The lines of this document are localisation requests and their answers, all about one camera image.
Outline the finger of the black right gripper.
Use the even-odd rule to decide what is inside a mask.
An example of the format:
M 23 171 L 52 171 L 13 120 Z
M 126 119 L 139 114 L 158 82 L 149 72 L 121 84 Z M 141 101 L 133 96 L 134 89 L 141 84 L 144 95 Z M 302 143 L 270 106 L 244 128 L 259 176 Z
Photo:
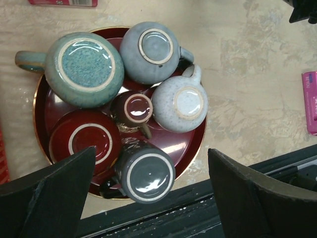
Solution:
M 317 23 L 317 0 L 290 0 L 289 5 L 293 7 L 289 23 L 306 19 L 310 24 Z

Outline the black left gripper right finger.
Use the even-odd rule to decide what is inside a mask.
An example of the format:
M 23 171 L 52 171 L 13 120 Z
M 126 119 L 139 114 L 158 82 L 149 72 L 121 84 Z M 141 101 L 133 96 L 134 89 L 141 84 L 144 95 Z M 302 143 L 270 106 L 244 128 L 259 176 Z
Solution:
M 227 238 L 315 238 L 317 177 L 291 167 L 279 181 L 208 150 L 209 175 Z

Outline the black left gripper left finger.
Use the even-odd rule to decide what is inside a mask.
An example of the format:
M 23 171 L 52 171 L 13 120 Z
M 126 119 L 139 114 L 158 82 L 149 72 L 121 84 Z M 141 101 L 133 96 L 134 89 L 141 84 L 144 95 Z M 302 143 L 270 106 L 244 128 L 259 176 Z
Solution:
M 95 169 L 87 147 L 0 186 L 2 238 L 73 238 Z

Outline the red floral mug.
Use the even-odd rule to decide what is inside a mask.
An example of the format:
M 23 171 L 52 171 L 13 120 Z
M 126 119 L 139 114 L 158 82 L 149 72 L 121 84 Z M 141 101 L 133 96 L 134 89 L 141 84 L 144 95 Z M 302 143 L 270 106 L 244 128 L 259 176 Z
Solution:
M 87 147 L 95 148 L 94 175 L 108 171 L 122 148 L 118 127 L 99 110 L 75 110 L 65 114 L 53 127 L 49 155 L 59 162 Z

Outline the dark grey mug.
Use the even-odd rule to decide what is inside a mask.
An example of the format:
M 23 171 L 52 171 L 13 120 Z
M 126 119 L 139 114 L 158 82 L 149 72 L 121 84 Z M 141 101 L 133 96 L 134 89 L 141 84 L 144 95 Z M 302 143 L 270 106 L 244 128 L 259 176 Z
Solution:
M 115 176 L 99 187 L 100 195 L 109 198 L 110 188 L 141 204 L 163 199 L 175 181 L 175 166 L 170 156 L 148 141 L 135 137 L 122 139 L 122 150 L 114 164 Z

